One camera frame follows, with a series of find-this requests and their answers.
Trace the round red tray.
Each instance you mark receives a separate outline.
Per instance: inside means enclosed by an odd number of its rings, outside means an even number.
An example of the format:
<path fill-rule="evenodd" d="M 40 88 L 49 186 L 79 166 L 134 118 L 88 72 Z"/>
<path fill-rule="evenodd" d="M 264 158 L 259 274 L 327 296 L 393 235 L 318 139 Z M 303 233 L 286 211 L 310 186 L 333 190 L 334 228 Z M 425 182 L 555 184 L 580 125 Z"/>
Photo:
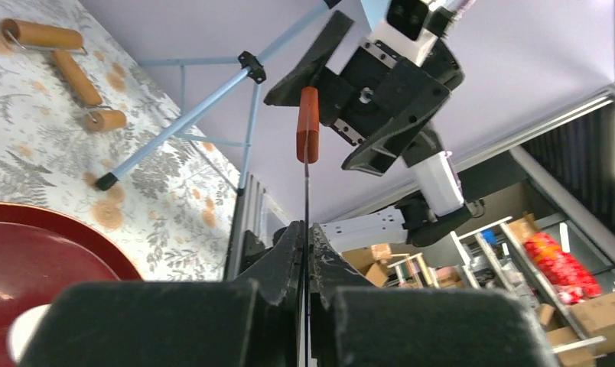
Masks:
<path fill-rule="evenodd" d="M 12 366 L 6 337 L 16 317 L 84 281 L 141 280 L 103 234 L 49 209 L 0 203 L 0 366 Z"/>

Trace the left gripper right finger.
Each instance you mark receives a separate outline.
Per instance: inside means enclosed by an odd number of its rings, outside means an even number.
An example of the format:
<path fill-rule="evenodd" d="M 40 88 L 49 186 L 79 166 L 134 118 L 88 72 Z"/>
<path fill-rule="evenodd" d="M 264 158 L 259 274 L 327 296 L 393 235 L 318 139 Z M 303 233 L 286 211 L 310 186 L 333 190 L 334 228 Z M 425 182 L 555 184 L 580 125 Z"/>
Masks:
<path fill-rule="evenodd" d="M 515 295 L 371 284 L 311 227 L 311 353 L 320 366 L 556 366 Z"/>

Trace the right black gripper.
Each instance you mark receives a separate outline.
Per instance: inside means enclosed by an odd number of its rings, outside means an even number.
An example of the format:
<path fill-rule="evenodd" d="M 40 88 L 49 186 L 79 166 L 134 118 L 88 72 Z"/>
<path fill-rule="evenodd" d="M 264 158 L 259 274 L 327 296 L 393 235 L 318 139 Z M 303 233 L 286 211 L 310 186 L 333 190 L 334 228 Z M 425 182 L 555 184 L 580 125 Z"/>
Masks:
<path fill-rule="evenodd" d="M 264 103 L 298 107 L 302 89 L 316 83 L 353 23 L 336 10 Z M 463 81 L 463 70 L 444 41 L 434 45 L 422 66 L 399 58 L 393 68 L 359 44 L 339 74 L 323 71 L 319 85 L 322 124 L 354 147 L 341 168 L 381 177 L 403 154 L 412 167 L 443 151 L 429 122 Z"/>

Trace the scraper with orange handle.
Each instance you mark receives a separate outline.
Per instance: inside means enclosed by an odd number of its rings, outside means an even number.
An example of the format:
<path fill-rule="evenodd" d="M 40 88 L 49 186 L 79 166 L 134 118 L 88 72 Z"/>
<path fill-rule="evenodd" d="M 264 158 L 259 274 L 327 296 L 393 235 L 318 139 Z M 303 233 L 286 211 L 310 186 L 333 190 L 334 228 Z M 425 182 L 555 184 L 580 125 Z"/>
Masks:
<path fill-rule="evenodd" d="M 309 366 L 310 350 L 310 172 L 309 165 L 319 158 L 319 102 L 318 91 L 313 86 L 301 90 L 298 125 L 296 133 L 297 158 L 304 165 L 304 244 L 303 265 L 303 347 L 304 365 Z"/>

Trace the white dough ball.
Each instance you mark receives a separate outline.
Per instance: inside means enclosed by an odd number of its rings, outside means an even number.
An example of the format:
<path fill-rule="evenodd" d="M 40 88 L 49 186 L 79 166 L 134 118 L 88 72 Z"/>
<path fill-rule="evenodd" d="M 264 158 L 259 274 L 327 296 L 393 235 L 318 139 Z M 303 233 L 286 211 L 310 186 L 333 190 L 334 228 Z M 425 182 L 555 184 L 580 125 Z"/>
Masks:
<path fill-rule="evenodd" d="M 20 314 L 11 323 L 6 336 L 6 347 L 11 361 L 15 364 L 20 362 L 49 308 L 50 304 L 32 307 Z"/>

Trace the wooden double-ended roller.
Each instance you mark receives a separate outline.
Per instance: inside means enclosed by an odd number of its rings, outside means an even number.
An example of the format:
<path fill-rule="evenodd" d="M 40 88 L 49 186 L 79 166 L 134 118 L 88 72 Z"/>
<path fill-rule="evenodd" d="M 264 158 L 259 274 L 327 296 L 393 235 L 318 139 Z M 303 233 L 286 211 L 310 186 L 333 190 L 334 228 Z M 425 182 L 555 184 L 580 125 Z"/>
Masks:
<path fill-rule="evenodd" d="M 21 50 L 51 55 L 55 67 L 80 101 L 87 129 L 92 132 L 109 132 L 127 126 L 125 114 L 103 104 L 98 90 L 73 58 L 75 54 L 87 54 L 80 32 L 6 18 L 0 22 L 0 33 L 7 42 Z"/>

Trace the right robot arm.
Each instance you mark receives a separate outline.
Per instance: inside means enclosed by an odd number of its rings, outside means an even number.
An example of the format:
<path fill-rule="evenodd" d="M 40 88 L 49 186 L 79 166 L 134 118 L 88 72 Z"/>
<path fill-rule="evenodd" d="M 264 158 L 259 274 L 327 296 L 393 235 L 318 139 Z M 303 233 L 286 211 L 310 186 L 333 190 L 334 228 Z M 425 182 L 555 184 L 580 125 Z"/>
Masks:
<path fill-rule="evenodd" d="M 345 171 L 382 176 L 397 160 L 414 171 L 419 192 L 395 204 L 408 244 L 425 247 L 470 218 L 460 180 L 431 120 L 464 80 L 444 32 L 455 13 L 418 1 L 395 1 L 387 14 L 393 36 L 411 41 L 399 50 L 393 37 L 362 39 L 347 64 L 327 62 L 351 18 L 335 11 L 294 69 L 265 97 L 269 106 L 299 108 L 297 156 L 315 161 L 320 127 L 353 146 Z"/>

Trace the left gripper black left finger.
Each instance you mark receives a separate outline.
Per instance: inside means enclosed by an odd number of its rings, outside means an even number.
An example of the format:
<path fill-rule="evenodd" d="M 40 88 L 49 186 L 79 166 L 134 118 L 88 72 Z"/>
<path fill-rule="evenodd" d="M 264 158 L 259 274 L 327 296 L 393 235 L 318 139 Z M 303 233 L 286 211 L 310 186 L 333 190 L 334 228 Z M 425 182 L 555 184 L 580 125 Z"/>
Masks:
<path fill-rule="evenodd" d="M 223 282 L 88 282 L 50 304 L 19 366 L 296 366 L 304 225 Z"/>

